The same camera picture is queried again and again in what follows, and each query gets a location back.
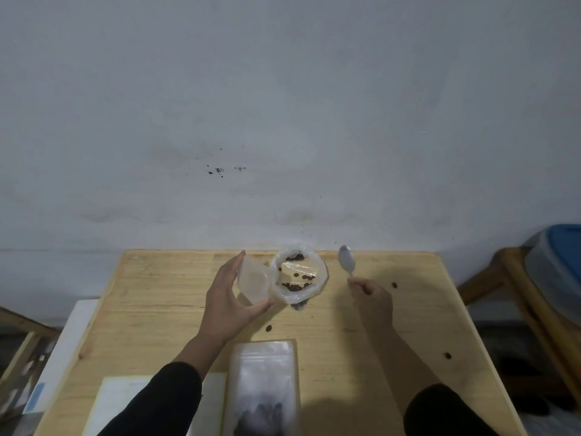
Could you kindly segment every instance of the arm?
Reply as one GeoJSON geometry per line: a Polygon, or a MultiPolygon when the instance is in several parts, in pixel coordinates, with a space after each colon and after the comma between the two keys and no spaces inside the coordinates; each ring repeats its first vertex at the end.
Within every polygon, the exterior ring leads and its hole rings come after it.
{"type": "Polygon", "coordinates": [[[391,294],[371,280],[347,280],[353,302],[375,350],[409,436],[495,436],[462,399],[443,385],[393,328],[391,294]]]}
{"type": "Polygon", "coordinates": [[[202,381],[224,345],[273,300],[253,306],[240,304],[232,285],[244,251],[222,265],[206,294],[206,308],[198,334],[164,366],[99,436],[185,435],[198,410],[202,381]]]}

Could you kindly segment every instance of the white wall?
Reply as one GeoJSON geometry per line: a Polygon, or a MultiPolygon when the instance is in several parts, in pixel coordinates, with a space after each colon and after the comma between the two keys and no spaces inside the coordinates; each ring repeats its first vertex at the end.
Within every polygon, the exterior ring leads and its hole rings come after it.
{"type": "Polygon", "coordinates": [[[433,250],[459,282],[579,220],[580,18],[0,0],[0,304],[58,322],[127,248],[433,250]]]}

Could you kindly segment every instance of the open plastic bag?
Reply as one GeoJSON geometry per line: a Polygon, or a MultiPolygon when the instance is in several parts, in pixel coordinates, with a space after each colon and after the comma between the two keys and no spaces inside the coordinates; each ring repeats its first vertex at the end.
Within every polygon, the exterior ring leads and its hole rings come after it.
{"type": "Polygon", "coordinates": [[[277,280],[272,284],[273,294],[289,305],[301,303],[321,293],[329,277],[327,267],[321,256],[304,245],[288,246],[281,249],[272,259],[270,267],[279,275],[281,266],[295,269],[296,273],[294,275],[298,274],[303,278],[292,285],[291,289],[294,290],[289,289],[290,283],[286,283],[287,286],[283,286],[285,283],[277,280]]]}
{"type": "Polygon", "coordinates": [[[234,346],[222,436],[300,436],[295,354],[291,341],[234,346]]]}

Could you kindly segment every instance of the person's left hand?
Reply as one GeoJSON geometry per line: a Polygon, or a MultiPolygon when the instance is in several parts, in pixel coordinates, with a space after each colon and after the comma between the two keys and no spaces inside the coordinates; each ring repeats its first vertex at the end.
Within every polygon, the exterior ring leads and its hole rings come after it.
{"type": "Polygon", "coordinates": [[[218,338],[222,344],[236,337],[252,320],[275,303],[269,298],[252,306],[244,306],[234,296],[232,285],[245,255],[246,252],[242,251],[224,263],[206,294],[206,310],[198,333],[218,338]]]}

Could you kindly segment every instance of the spoon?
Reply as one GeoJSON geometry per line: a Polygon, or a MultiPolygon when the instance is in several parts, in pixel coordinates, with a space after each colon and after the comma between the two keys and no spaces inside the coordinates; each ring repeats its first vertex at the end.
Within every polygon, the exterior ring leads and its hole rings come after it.
{"type": "Polygon", "coordinates": [[[353,252],[347,245],[343,245],[339,248],[339,264],[343,270],[350,276],[353,276],[353,271],[355,270],[355,257],[353,257],[353,252]]]}

